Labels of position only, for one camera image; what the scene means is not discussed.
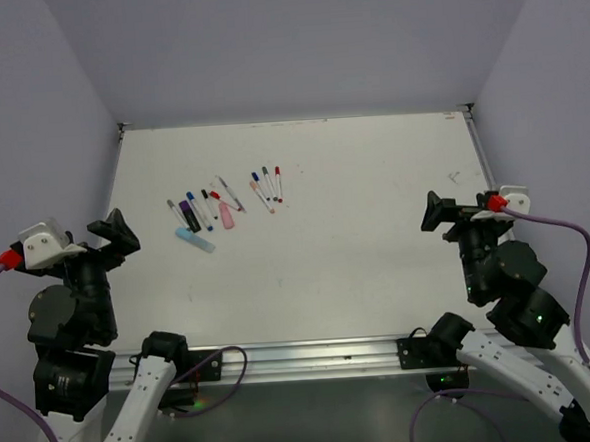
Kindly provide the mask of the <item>clear white pen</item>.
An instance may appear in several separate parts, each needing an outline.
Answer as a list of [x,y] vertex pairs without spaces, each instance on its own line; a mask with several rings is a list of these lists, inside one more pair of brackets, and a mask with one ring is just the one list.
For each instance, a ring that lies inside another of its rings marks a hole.
[[217,175],[216,179],[219,181],[221,186],[225,189],[227,195],[233,200],[237,209],[243,213],[246,213],[245,207],[243,206],[243,204],[241,203],[241,201],[239,200],[239,198],[237,197],[237,195],[233,191],[233,189],[229,186],[229,184],[221,176]]

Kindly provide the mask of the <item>pink marker pen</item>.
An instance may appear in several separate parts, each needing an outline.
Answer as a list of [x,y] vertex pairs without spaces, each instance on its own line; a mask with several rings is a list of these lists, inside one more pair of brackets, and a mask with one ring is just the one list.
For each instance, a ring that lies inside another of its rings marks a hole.
[[275,210],[274,210],[273,206],[270,204],[270,202],[268,201],[268,198],[264,195],[259,184],[256,181],[253,181],[253,182],[250,182],[250,187],[254,191],[254,193],[257,195],[257,197],[261,200],[261,202],[265,206],[266,210],[268,210],[269,213],[274,214]]

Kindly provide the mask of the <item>blue marker pen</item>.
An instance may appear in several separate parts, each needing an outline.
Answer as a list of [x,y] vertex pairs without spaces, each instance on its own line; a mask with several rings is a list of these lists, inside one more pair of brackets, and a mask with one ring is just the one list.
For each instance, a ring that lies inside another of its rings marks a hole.
[[267,193],[264,191],[261,181],[259,180],[258,174],[256,172],[252,172],[252,179],[255,182],[255,184],[257,185],[257,189],[259,190],[259,193],[264,196],[266,198],[266,200],[269,202],[270,201],[270,197],[267,195]]

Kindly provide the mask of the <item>red marker pen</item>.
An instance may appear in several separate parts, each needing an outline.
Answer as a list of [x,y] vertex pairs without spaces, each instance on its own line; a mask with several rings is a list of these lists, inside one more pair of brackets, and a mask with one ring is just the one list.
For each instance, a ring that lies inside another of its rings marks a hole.
[[278,197],[278,202],[283,203],[284,198],[282,197],[282,180],[281,180],[281,171],[280,171],[279,166],[275,167],[275,181],[276,181],[276,190],[277,190],[276,195]]

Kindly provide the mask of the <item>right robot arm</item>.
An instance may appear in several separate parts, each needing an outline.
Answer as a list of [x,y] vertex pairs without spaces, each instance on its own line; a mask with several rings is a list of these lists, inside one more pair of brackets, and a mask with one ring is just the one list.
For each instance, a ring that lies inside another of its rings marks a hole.
[[482,192],[466,206],[433,191],[420,226],[424,232],[442,223],[450,226],[442,238],[458,246],[467,301],[479,308],[493,306],[487,321],[540,366],[505,353],[455,313],[441,316],[428,332],[427,353],[438,364],[458,361],[485,371],[555,421],[566,442],[590,442],[590,350],[581,335],[582,305],[567,312],[540,286],[548,270],[533,248],[507,240],[505,234],[516,220],[581,234],[586,256],[579,297],[590,275],[590,235],[574,223],[530,215],[530,206],[527,189],[519,186]]

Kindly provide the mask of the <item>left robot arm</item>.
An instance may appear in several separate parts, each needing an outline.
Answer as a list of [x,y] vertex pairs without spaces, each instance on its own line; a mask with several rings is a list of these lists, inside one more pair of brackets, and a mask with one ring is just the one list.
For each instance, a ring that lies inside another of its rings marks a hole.
[[115,352],[117,323],[107,274],[140,249],[122,212],[113,209],[87,230],[100,248],[77,243],[48,219],[25,229],[11,248],[16,271],[59,280],[39,292],[28,310],[28,340],[38,355],[33,373],[36,409],[52,442],[144,442],[160,401],[191,370],[186,339],[152,332],[143,340],[133,384],[108,434],[101,431]]

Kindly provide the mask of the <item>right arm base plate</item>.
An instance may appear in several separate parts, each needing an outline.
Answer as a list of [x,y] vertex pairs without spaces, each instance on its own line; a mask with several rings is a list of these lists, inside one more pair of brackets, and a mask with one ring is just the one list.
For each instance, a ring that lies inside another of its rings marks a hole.
[[400,368],[455,368],[461,364],[454,349],[426,336],[396,339]]

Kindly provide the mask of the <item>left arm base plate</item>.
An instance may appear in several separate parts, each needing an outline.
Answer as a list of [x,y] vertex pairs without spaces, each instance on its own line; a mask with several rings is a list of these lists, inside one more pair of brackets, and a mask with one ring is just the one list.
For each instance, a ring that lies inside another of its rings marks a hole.
[[173,383],[194,384],[220,381],[222,355],[220,350],[215,349],[189,351],[181,361]]

